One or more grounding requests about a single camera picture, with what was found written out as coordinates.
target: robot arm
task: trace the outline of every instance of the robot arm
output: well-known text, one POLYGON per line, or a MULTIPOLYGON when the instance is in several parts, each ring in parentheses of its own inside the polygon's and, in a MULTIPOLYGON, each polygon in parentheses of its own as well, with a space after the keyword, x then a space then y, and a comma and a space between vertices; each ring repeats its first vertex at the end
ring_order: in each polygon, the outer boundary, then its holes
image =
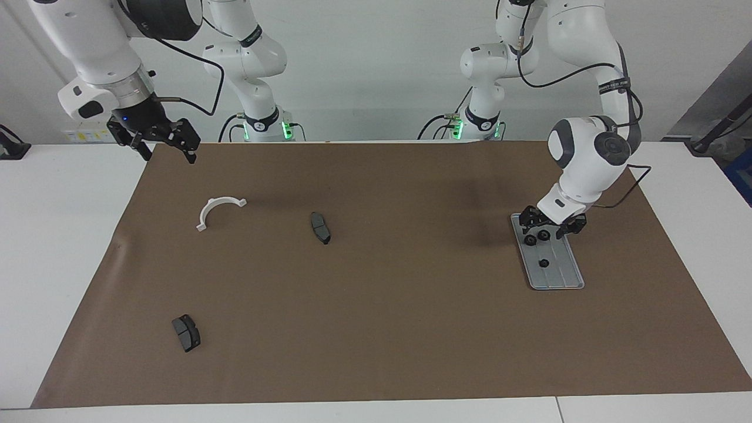
MULTIPOLYGON (((544 7, 534 5, 528 16, 526 27, 532 31, 543 14, 544 7)), ((462 54, 460 68, 462 74, 472 84, 472 96, 468 107, 462 111, 461 139, 489 139, 499 125, 499 116, 504 101, 504 88, 497 82, 503 78, 518 78, 520 68, 529 75, 538 66, 540 53, 530 37, 521 50, 517 43, 527 8, 505 2, 499 11, 496 32, 502 37, 501 43, 481 44, 469 48, 462 54)))
POLYGON ((548 139, 549 151, 563 170, 559 183, 538 202, 555 224, 582 215, 623 173, 641 142, 632 103, 631 82, 620 45, 608 29, 604 0, 548 0, 551 50, 565 62, 591 68, 602 116, 561 120, 548 139))
MULTIPOLYGON (((28 0, 52 42, 76 69, 77 77, 58 93, 65 111, 76 120, 109 117, 108 128, 120 145, 149 160, 144 141, 176 147, 189 162, 201 141, 188 120, 170 121, 154 93, 151 75, 129 45, 123 15, 108 0, 28 0)), ((133 16, 148 23, 154 36, 188 39, 201 23, 200 0, 126 2, 133 16)))
MULTIPOLYGON (((509 52, 520 59, 511 77, 532 71, 524 61, 534 50, 528 50, 532 37, 526 37, 526 32, 532 32, 545 8, 551 50, 567 63, 588 68, 598 81, 603 108, 603 115, 556 124, 548 147, 563 170, 562 176, 537 208, 530 206, 520 216, 521 224, 528 228, 559 225, 557 236, 561 237, 582 230, 587 222, 584 213, 623 173, 640 145, 641 131, 626 60, 608 29, 604 0, 504 0, 496 31, 508 46, 507 60, 509 52)), ((511 65, 497 75, 504 78, 511 65)))
MULTIPOLYGON (((245 129, 252 142, 286 141, 293 137, 290 114, 275 102, 271 88, 259 78, 284 72, 287 55, 274 39, 266 35, 245 0, 209 0, 209 9, 217 28, 237 41, 206 47, 204 58, 219 63, 229 86, 243 106, 245 129)), ((220 73, 205 66, 210 75, 220 73)))

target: gray metal tray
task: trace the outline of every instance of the gray metal tray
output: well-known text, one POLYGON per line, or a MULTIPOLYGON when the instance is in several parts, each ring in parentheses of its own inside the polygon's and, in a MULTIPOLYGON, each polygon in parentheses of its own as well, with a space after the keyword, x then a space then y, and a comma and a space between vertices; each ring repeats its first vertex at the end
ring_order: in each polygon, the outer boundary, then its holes
POLYGON ((529 235, 537 236, 541 230, 547 230, 551 238, 529 246, 525 244, 525 235, 520 226, 520 214, 512 215, 511 220, 517 245, 520 247, 520 255, 527 271, 527 278, 533 289, 553 291, 585 288, 585 282, 567 237, 556 239, 558 227, 543 226, 531 229, 528 232, 529 235), (549 266, 541 267, 541 260, 548 260, 549 266))

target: black stand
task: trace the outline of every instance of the black stand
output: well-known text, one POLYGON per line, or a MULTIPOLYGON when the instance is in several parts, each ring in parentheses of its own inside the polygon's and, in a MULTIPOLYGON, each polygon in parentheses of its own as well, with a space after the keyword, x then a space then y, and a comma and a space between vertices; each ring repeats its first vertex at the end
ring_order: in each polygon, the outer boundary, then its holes
POLYGON ((694 156, 702 157, 703 154, 708 152, 710 144, 719 138, 731 125, 734 124, 740 117, 744 116, 747 111, 752 108, 752 94, 750 94, 740 105, 729 113, 715 128, 713 128, 708 134, 701 140, 688 143, 690 152, 694 156))
POLYGON ((13 131, 5 126, 0 125, 0 129, 11 134, 11 136, 18 140, 18 142, 13 142, 4 133, 0 132, 0 145, 8 152, 7 154, 0 154, 0 160, 21 160, 32 145, 21 141, 21 138, 18 138, 13 131))

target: black wheel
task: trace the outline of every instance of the black wheel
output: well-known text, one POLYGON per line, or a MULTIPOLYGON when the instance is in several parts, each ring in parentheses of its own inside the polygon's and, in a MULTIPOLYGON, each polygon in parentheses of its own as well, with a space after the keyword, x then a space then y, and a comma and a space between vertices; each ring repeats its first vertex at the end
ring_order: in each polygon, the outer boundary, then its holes
POLYGON ((548 241, 549 239, 551 239, 551 233, 547 230, 542 230, 541 232, 538 232, 538 239, 544 242, 548 241))
POLYGON ((535 238, 532 235, 528 235, 525 237, 525 245, 534 246, 535 244, 538 244, 538 239, 535 238))

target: brown paper mat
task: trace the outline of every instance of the brown paper mat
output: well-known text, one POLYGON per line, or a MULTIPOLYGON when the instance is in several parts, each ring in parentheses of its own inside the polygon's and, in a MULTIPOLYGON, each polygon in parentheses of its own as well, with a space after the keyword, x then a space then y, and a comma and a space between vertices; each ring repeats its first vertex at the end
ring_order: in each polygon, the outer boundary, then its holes
POLYGON ((559 174, 545 143, 160 146, 32 406, 752 390, 639 191, 572 237, 583 291, 528 287, 509 215, 559 174), (217 196, 248 205, 199 233, 217 196))

